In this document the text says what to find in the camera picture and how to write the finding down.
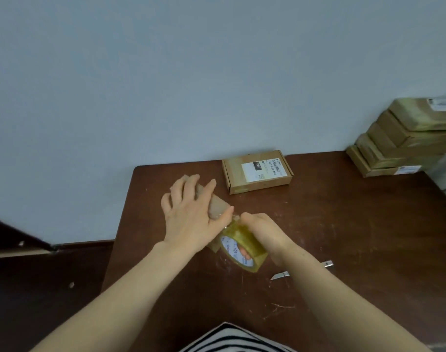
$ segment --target wooden table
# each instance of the wooden table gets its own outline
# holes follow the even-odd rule
[[[165,234],[160,199],[183,174],[216,178],[238,213],[265,212],[300,246],[425,343],[446,342],[446,196],[425,173],[362,178],[343,152],[287,156],[290,185],[228,195],[221,161],[133,172],[103,290]],[[333,350],[290,278],[199,252],[157,301],[132,351],[177,351],[223,321],[300,351]]]

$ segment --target black and white striped clothing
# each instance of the black and white striped clothing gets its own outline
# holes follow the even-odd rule
[[[192,342],[180,352],[295,352],[293,349],[256,335],[228,322]]]

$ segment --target hand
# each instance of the hand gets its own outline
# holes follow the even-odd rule
[[[286,233],[266,213],[243,213],[241,223],[246,225],[255,238],[267,250],[277,266],[283,265],[283,255],[287,249],[296,245]],[[245,249],[239,248],[246,258],[249,256]]]
[[[196,200],[195,185],[199,178],[199,175],[194,175],[186,182],[180,178],[171,187],[171,192],[164,194],[161,199],[166,216],[164,241],[188,248],[192,254],[202,250],[229,225],[234,211],[231,206],[217,220],[211,220],[208,217],[208,205],[216,180],[210,181]]]

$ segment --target white wall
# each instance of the white wall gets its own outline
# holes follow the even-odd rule
[[[0,0],[0,220],[114,238],[132,170],[342,150],[446,95],[446,0]]]

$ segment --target person's left hand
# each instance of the person's left hand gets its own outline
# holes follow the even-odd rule
[[[166,217],[165,242],[175,243],[196,253],[231,222],[234,207],[231,206],[217,220],[208,217],[208,205],[212,198],[216,180],[210,181],[199,198],[195,199],[195,185],[199,175],[187,181],[177,180],[171,192],[163,195],[161,207]]]

